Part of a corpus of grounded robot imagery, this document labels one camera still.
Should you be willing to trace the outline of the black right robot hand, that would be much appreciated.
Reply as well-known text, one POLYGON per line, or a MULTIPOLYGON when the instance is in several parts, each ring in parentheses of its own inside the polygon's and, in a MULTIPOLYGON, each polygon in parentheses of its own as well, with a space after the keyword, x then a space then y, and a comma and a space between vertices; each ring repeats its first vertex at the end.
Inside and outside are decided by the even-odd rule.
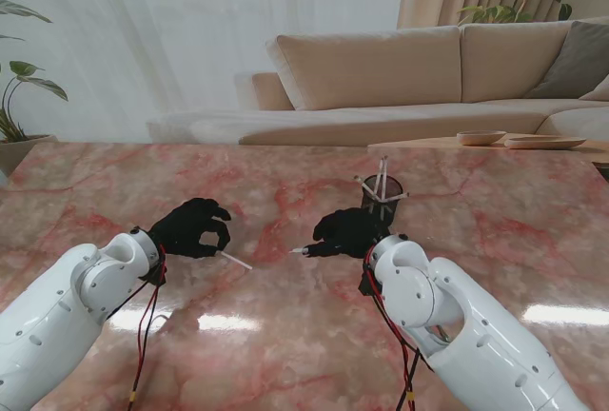
POLYGON ((314 244, 307 245, 307 257, 347 255, 364 259, 376 243, 390 236, 389 229, 363 208, 340 209, 324 216, 313 230, 314 244))

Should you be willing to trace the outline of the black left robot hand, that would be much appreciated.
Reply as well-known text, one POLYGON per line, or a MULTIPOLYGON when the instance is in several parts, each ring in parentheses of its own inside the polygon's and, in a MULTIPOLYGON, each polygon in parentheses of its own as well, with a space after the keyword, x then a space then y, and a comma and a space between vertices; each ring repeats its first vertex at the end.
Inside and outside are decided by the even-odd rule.
POLYGON ((174 208, 147 232, 166 254, 202 259, 230 242, 227 210, 213 199, 193 198, 174 208))

